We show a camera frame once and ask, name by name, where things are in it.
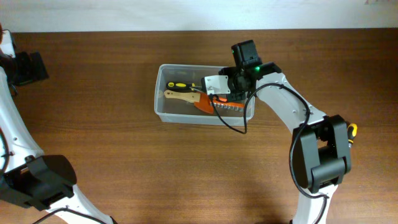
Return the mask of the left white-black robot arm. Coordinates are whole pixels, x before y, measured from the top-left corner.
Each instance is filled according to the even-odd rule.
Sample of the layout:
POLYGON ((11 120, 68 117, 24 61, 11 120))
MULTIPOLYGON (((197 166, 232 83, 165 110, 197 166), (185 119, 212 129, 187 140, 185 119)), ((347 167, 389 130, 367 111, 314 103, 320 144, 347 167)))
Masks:
POLYGON ((46 79, 38 52, 15 52, 12 34, 1 29, 1 200, 34 207, 66 223, 114 223, 77 186, 75 171, 63 155, 46 155, 27 130, 13 98, 17 86, 46 79))

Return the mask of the metal file yellow-black handle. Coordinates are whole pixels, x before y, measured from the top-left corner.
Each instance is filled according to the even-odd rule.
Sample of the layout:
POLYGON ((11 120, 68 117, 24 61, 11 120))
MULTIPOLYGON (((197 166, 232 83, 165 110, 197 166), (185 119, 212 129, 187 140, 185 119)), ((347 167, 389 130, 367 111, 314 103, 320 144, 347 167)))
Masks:
POLYGON ((196 86, 194 83, 182 83, 182 82, 167 82, 166 88, 171 91, 184 92, 184 91, 197 91, 203 93, 201 86, 196 86))

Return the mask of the orange socket rail with sockets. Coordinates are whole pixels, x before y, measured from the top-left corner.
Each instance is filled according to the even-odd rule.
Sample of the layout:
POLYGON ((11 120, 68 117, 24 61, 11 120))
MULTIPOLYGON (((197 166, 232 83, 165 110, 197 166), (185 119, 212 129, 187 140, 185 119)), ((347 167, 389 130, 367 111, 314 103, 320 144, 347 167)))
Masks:
POLYGON ((243 103, 228 102, 226 98, 222 98, 219 96, 213 97, 213 104, 216 108, 223 108, 226 110, 234 111, 243 111, 245 106, 245 104, 243 103))

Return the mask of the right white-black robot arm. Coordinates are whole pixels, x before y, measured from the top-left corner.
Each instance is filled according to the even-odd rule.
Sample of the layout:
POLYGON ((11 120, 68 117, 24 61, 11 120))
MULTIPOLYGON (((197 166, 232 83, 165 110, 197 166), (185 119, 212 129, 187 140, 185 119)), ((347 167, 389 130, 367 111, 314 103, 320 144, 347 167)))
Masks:
POLYGON ((257 98, 273 110, 292 134, 289 170, 299 196, 291 223, 325 223, 331 198, 351 171, 357 125, 311 105, 279 66, 262 61, 253 40, 233 45, 231 52, 235 65, 203 77, 203 90, 211 101, 225 95, 248 105, 257 98))

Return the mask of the clear plastic container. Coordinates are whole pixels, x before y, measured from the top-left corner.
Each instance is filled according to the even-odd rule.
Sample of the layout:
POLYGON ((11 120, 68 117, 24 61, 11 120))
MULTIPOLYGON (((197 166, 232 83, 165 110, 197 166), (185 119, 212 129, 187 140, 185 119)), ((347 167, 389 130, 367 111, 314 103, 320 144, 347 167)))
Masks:
POLYGON ((185 100, 166 98, 168 82, 194 83, 201 86, 203 77, 217 75, 219 66, 163 64, 159 67, 155 85, 154 111, 163 122, 223 125, 216 113, 209 114, 199 110, 193 103, 185 100))

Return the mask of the orange scraper wooden handle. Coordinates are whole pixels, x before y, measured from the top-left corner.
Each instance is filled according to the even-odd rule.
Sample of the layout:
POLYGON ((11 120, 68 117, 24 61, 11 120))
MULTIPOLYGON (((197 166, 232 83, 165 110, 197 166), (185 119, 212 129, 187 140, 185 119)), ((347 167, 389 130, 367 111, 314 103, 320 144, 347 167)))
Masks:
POLYGON ((168 99, 183 100, 189 103, 193 103, 194 107, 201 110, 202 112, 213 114, 214 109, 211 106, 210 99, 205 93, 194 93, 194 92, 176 92, 172 90, 164 91, 164 96, 168 99))

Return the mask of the stubby yellow-black screwdriver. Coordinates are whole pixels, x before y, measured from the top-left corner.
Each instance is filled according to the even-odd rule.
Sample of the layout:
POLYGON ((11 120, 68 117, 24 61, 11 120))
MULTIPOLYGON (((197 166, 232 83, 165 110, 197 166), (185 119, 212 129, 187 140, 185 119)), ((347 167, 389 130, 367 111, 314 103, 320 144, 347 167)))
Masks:
POLYGON ((358 132, 358 126, 357 124, 354 123, 350 123, 347 127, 347 134, 348 134, 348 146, 349 148, 352 147, 353 143, 354 143, 354 139, 357 135, 358 132))

